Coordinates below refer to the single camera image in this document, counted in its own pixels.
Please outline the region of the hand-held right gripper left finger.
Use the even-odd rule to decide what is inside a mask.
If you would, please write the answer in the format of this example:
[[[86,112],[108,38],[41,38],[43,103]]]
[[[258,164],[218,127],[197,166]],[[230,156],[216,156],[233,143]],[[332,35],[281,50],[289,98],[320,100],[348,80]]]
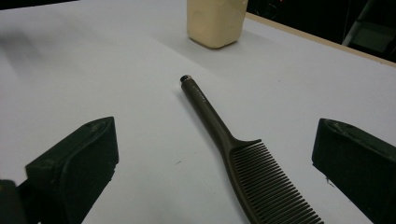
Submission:
[[[28,224],[81,224],[118,163],[112,117],[76,129],[25,166],[19,191]]]

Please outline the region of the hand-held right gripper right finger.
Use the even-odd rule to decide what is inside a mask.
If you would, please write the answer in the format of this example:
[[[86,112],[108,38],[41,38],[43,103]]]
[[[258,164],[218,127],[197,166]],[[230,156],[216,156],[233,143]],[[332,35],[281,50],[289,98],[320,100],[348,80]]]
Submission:
[[[374,224],[396,224],[396,147],[347,123],[321,119],[313,165]]]

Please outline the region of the dark brown comb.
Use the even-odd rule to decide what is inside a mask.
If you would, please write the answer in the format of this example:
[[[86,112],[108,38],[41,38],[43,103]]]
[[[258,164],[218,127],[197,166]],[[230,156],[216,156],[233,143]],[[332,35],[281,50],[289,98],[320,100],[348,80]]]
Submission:
[[[235,138],[192,77],[183,76],[180,84],[217,146],[233,191],[251,224],[324,224],[262,140]]]

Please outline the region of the beige square cup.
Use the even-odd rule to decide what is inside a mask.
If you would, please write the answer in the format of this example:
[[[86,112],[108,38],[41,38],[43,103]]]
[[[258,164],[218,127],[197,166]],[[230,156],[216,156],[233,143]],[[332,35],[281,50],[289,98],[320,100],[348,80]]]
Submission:
[[[248,0],[187,0],[187,34],[207,48],[220,49],[242,33]]]

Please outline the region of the white desk leg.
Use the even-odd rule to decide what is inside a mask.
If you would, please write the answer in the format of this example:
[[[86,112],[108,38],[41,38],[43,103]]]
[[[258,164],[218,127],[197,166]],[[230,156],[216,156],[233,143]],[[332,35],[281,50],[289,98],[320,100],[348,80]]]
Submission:
[[[361,1],[342,45],[396,63],[396,0]]]

